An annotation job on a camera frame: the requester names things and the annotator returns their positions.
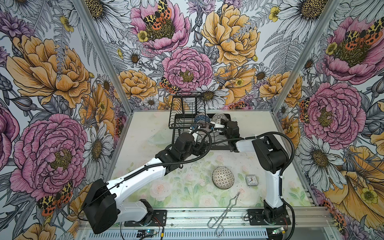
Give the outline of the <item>white red diamond bowl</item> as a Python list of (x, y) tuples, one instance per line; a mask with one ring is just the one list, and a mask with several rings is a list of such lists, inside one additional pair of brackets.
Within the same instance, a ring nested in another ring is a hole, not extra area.
[(212, 122), (215, 122), (216, 124), (221, 124), (222, 121), (228, 121), (228, 118), (223, 113), (217, 113), (212, 117)]

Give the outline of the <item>blue patterned bowl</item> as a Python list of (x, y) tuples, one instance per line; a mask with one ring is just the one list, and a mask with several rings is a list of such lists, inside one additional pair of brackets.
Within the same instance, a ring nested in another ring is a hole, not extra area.
[(206, 114), (199, 114), (196, 115), (194, 118), (194, 123), (203, 123), (203, 124), (209, 124), (211, 122), (211, 119)]

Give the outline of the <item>black white dotted bowl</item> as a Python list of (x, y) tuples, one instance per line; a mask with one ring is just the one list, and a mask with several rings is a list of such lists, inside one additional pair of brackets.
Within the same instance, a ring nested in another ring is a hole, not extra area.
[(235, 177), (232, 171), (226, 167), (217, 167), (212, 174), (213, 184), (221, 189), (227, 190), (235, 183)]

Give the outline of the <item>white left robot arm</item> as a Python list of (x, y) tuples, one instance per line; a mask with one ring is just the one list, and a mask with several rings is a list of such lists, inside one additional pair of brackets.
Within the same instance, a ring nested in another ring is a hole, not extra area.
[(149, 162), (136, 170), (108, 182), (95, 181), (88, 191), (82, 212), (94, 234), (101, 234), (117, 222), (147, 224), (153, 214), (152, 206), (144, 199), (124, 204), (124, 200), (150, 182), (164, 177), (183, 165), (196, 162), (211, 150), (211, 134), (197, 140), (198, 130), (182, 133), (173, 145), (167, 146)]

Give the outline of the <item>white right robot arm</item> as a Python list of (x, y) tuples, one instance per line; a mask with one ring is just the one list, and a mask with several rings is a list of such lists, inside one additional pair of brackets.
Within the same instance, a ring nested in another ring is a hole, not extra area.
[(249, 138), (241, 138), (237, 122), (221, 120), (223, 134), (232, 151), (236, 153), (255, 152), (259, 164), (265, 171), (267, 195), (261, 214), (264, 221), (273, 224), (287, 214), (283, 201), (283, 172), (291, 164), (289, 156), (276, 136), (287, 136), (279, 132), (266, 132)]

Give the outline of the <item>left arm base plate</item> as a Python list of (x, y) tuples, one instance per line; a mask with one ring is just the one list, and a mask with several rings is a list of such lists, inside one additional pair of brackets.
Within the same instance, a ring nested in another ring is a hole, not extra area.
[(124, 227), (165, 227), (167, 222), (167, 210), (154, 210), (150, 203), (145, 199), (140, 199), (147, 213), (140, 221), (124, 222)]

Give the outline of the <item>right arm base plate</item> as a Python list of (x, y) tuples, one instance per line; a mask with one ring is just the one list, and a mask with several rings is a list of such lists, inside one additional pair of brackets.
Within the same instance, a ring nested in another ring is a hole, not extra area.
[(247, 209), (243, 220), (251, 226), (291, 225), (291, 219), (287, 211), (287, 205), (278, 208), (266, 205), (264, 208)]

